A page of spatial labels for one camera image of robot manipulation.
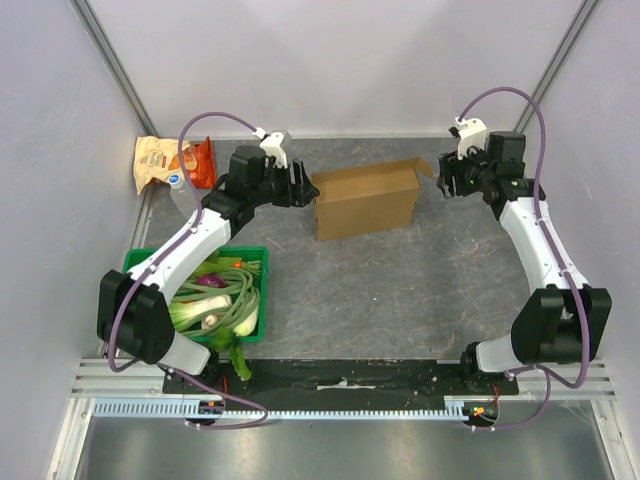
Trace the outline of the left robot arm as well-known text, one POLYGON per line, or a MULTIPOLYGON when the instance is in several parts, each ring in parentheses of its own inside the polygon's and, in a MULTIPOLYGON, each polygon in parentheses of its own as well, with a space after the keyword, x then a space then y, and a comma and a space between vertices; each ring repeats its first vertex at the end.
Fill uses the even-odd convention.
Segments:
POLYGON ((319 195, 302 161, 285 166, 264 147, 245 145, 229 170, 200 198, 186 224, 144 262, 100 281, 97 336, 110 352, 121 350, 148 365, 185 372, 185 382, 208 393, 219 382, 209 350, 176 331, 169 304, 182 284, 215 250, 254 218, 262 205, 302 208, 319 195))

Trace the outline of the brown cardboard box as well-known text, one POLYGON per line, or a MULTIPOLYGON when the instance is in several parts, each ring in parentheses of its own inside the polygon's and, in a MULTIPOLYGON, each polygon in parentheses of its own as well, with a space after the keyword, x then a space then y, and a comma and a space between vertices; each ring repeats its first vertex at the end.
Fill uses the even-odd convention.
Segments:
POLYGON ((338 240, 409 226, 421 193, 420 176, 434 177, 422 158, 313 174, 319 190, 316 238, 338 240))

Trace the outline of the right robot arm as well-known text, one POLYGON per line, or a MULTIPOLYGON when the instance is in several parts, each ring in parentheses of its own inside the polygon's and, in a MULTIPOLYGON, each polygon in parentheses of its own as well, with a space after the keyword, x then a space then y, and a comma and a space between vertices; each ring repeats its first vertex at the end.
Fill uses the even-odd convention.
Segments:
POLYGON ((458 145, 439 158, 438 188, 447 198, 481 194, 512 240, 530 290, 508 334, 466 347, 460 386, 477 394, 494 374, 515 377, 553 364, 578 365, 577 379, 565 384, 581 386, 611 311, 608 290, 592 287, 570 260, 544 191, 525 175, 525 136, 483 124, 459 124, 450 132, 458 145))

